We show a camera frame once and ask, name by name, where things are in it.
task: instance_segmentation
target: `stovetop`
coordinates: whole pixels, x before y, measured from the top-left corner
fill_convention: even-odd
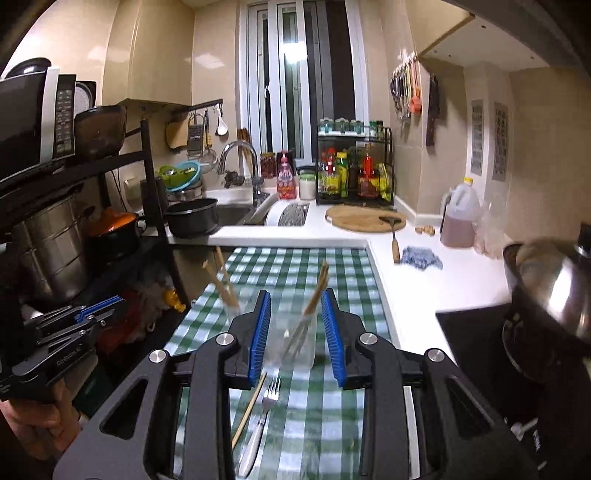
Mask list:
[[[502,328],[511,305],[438,313],[458,366],[534,458],[540,478],[591,476],[591,380],[579,358],[561,358],[545,384],[509,361]]]

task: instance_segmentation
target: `person's hand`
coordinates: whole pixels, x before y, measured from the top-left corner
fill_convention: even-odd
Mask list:
[[[0,410],[16,437],[27,453],[39,460],[47,460],[53,448],[65,451],[80,432],[78,412],[72,407],[72,396],[63,380],[53,385],[53,395],[54,405],[22,399],[0,402]],[[51,442],[35,427],[48,429],[53,436],[47,436]]]

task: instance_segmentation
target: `stainless steel pot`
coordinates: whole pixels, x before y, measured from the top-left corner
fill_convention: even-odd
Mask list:
[[[86,268],[86,261],[81,255],[54,275],[36,282],[34,295],[38,300],[54,304],[65,304],[84,290],[89,281],[90,276]]]
[[[76,220],[75,195],[69,195],[15,225],[12,239],[21,251],[39,247],[47,238],[74,225]]]
[[[542,239],[505,247],[505,275],[526,314],[591,345],[591,225],[576,243]]]
[[[80,222],[74,223],[63,232],[46,238],[37,248],[30,248],[22,253],[28,265],[34,264],[36,270],[50,276],[83,253],[84,233]]]

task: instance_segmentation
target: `fork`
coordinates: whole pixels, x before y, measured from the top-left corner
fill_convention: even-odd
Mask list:
[[[271,383],[265,390],[265,394],[262,398],[261,418],[259,418],[258,423],[256,424],[256,429],[252,434],[251,439],[248,441],[248,445],[242,453],[238,465],[238,476],[242,478],[247,477],[251,473],[252,467],[255,464],[256,455],[261,445],[262,431],[265,428],[265,423],[267,422],[267,415],[271,407],[275,405],[275,403],[277,403],[277,400],[279,399],[280,386],[281,377],[277,375],[277,378],[271,381]]]

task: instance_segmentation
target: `sauce bottle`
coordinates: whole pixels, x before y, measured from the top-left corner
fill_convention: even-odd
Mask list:
[[[340,197],[340,174],[337,171],[335,149],[329,148],[326,156],[326,172],[324,174],[324,194],[329,200]]]

